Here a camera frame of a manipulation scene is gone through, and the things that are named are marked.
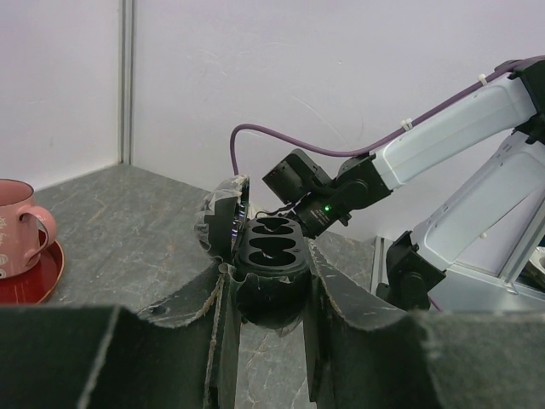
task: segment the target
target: white wall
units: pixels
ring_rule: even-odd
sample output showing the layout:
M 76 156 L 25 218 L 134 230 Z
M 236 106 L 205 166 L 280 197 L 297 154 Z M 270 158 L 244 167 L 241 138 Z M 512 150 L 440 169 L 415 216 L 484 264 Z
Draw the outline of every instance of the white wall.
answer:
M 329 149 L 362 147 L 505 60 L 544 54 L 543 12 L 543 0 L 139 1 L 135 164 L 213 188 L 232 172 L 228 137 L 243 122 Z M 505 136 L 440 164 L 336 231 L 397 237 L 429 216 Z M 280 205 L 261 177 L 292 148 L 249 132 L 239 137 L 239 167 L 253 178 L 254 201 Z M 311 156 L 331 174 L 341 163 Z M 477 243 L 462 259 L 494 269 L 489 260 L 512 246 L 528 208 L 498 223 L 485 247 Z
M 0 2 L 0 177 L 36 188 L 118 160 L 118 2 Z

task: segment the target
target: table surface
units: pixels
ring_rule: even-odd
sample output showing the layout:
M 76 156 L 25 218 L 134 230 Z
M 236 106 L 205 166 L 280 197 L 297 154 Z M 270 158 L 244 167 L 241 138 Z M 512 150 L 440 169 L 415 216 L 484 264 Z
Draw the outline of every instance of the table surface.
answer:
M 138 311 L 209 266 L 193 234 L 206 192 L 118 165 L 37 193 L 59 225 L 66 270 L 49 304 L 122 304 Z M 333 233 L 316 240 L 339 270 L 370 288 L 373 245 Z M 312 408 L 302 325 L 286 337 L 241 331 L 237 408 Z

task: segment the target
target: red plate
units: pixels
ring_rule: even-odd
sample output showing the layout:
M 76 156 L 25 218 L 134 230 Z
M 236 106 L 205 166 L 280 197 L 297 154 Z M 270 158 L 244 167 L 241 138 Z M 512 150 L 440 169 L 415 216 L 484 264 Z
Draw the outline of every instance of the red plate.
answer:
M 45 234 L 40 231 L 40 242 Z M 47 301 L 60 280 L 65 255 L 55 241 L 40 256 L 40 261 L 26 273 L 0 279 L 0 304 L 38 304 Z

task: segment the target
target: mug rim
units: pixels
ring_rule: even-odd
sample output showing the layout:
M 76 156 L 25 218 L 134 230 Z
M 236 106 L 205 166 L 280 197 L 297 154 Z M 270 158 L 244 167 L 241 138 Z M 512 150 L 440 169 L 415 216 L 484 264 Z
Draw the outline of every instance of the mug rim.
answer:
M 21 203 L 21 202 L 24 202 L 25 200 L 28 200 L 30 199 L 33 195 L 34 195 L 34 187 L 32 187 L 29 183 L 26 183 L 25 181 L 18 181 L 17 179 L 6 179 L 6 178 L 0 178 L 0 182 L 1 181 L 14 181 L 16 183 L 20 183 L 22 185 L 25 185 L 25 186 L 28 186 L 30 189 L 31 189 L 31 192 L 28 196 L 26 196 L 24 199 L 21 199 L 21 200 L 18 200 L 16 202 L 13 202 L 13 203 L 7 203 L 7 204 L 0 204 L 0 208 L 3 208 L 3 207 L 8 207 L 8 206 L 13 206 L 13 205 L 17 205 L 18 203 Z

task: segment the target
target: pink mug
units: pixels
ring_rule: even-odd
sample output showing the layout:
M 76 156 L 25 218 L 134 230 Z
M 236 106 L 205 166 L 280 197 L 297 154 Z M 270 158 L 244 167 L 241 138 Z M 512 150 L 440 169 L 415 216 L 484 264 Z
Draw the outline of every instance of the pink mug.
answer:
M 38 221 L 45 230 L 42 244 Z M 0 279 L 30 270 L 56 239 L 55 219 L 36 206 L 34 189 L 23 181 L 0 179 Z

